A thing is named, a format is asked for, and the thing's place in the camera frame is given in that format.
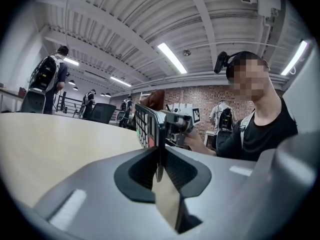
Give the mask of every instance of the backpack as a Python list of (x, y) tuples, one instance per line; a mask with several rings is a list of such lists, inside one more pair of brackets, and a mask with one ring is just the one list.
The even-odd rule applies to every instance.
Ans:
[(231, 108), (225, 108), (218, 119), (218, 129), (232, 132), (234, 128), (234, 118)]
[(39, 89), (47, 93), (57, 84), (58, 72), (62, 59), (51, 55), (43, 59), (32, 72), (29, 89)]
[(88, 92), (88, 93), (86, 93), (84, 96), (83, 96), (83, 99), (82, 99), (82, 104), (83, 105), (88, 105), (89, 104), (89, 94), (90, 94), (91, 92)]
[(127, 112), (128, 109), (129, 109), (129, 100), (128, 100), (128, 99), (125, 99), (125, 100), (122, 101), (122, 103), (121, 103), (120, 110)]

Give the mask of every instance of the white wall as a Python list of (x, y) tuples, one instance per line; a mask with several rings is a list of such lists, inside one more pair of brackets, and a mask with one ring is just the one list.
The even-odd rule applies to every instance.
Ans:
[[(1, 43), (0, 82), (13, 91), (26, 88), (32, 71), (46, 55), (33, 5), (28, 3), (16, 15)], [(6, 98), (3, 105), (3, 110), (12, 110), (13, 100)]]
[(283, 94), (301, 133), (320, 131), (320, 51), (315, 45), (288, 90)]

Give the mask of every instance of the black backpack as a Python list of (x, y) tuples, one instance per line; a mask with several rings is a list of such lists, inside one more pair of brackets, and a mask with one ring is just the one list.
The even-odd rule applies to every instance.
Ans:
[(218, 128), (220, 130), (225, 131), (233, 131), (234, 128), (234, 119), (230, 108), (225, 108), (221, 114), (220, 118), (218, 120)]
[(54, 88), (57, 84), (60, 63), (63, 62), (53, 55), (46, 57), (32, 72), (29, 89), (39, 89), (46, 93)]

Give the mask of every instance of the cable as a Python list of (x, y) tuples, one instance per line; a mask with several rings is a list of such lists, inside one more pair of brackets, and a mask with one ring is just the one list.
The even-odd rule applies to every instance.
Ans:
[(292, 69), (289, 71), (291, 75), (294, 75), (296, 73), (296, 67), (295, 66), (293, 67), (293, 69), (294, 69), (294, 73), (291, 72)]

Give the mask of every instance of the white table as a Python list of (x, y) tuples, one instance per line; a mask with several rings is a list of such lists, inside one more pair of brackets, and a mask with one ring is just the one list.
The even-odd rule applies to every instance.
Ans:
[(0, 88), (0, 113), (2, 112), (4, 96), (14, 99), (14, 112), (17, 112), (18, 102), (23, 102), (24, 98), (19, 96), (17, 91)]
[(210, 130), (207, 130), (205, 132), (205, 137), (204, 137), (204, 145), (205, 146), (207, 146), (208, 136), (215, 136), (215, 133), (213, 131), (210, 131)]
[[(137, 133), (104, 123), (35, 113), (0, 114), (0, 172), (13, 197), (33, 207), (49, 189), (100, 159), (141, 149)], [(166, 173), (156, 206), (174, 227), (179, 194)]]

